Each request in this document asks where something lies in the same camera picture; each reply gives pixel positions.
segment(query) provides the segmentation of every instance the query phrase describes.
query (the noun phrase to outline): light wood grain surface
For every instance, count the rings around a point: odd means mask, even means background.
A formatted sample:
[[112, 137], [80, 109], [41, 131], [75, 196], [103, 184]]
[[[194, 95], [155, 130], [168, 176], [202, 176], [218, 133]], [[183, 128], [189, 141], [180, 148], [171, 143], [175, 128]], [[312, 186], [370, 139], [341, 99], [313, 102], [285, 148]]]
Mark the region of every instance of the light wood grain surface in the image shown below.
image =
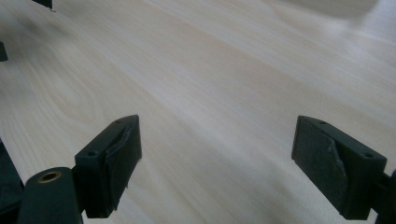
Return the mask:
[[298, 115], [396, 168], [396, 1], [0, 2], [0, 136], [21, 178], [138, 114], [119, 211], [85, 223], [345, 221], [290, 158]]

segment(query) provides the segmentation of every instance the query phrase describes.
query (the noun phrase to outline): wood grain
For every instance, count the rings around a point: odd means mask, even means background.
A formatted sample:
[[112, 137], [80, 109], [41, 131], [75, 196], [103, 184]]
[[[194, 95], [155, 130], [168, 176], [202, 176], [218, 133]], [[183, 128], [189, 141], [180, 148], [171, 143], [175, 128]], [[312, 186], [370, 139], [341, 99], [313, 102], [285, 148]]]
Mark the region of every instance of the wood grain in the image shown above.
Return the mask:
[[0, 3], [0, 136], [21, 178], [138, 114], [143, 160], [110, 219], [345, 221], [290, 158], [298, 115], [396, 167], [396, 2]]

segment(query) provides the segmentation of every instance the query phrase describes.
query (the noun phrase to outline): wooden table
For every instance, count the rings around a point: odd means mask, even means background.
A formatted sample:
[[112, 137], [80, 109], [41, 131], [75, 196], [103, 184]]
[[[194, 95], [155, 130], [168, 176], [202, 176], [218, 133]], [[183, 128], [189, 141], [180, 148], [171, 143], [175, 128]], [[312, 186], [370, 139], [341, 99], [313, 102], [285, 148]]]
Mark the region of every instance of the wooden table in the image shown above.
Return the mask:
[[298, 115], [396, 168], [396, 1], [0, 3], [0, 136], [21, 178], [140, 116], [143, 160], [110, 219], [346, 221], [290, 158]]

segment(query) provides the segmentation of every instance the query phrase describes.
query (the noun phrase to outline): screw hole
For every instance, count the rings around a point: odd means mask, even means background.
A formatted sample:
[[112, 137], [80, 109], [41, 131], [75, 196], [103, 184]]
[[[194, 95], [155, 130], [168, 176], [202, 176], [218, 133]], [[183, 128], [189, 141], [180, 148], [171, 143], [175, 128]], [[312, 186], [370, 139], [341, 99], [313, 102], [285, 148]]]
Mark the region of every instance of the screw hole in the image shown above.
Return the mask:
[[88, 155], [89, 155], [89, 156], [96, 156], [97, 154], [98, 154], [97, 151], [90, 151], [90, 152], [88, 152]]
[[49, 172], [45, 175], [42, 175], [39, 179], [38, 179], [38, 183], [40, 184], [46, 184], [49, 183], [51, 181], [54, 181], [56, 179], [58, 179], [59, 177], [61, 177], [62, 173], [61, 172]]
[[364, 154], [364, 157], [366, 157], [366, 158], [372, 158], [372, 157], [373, 157], [373, 155], [372, 155], [372, 154], [370, 154], [370, 153], [366, 153], [366, 154]]

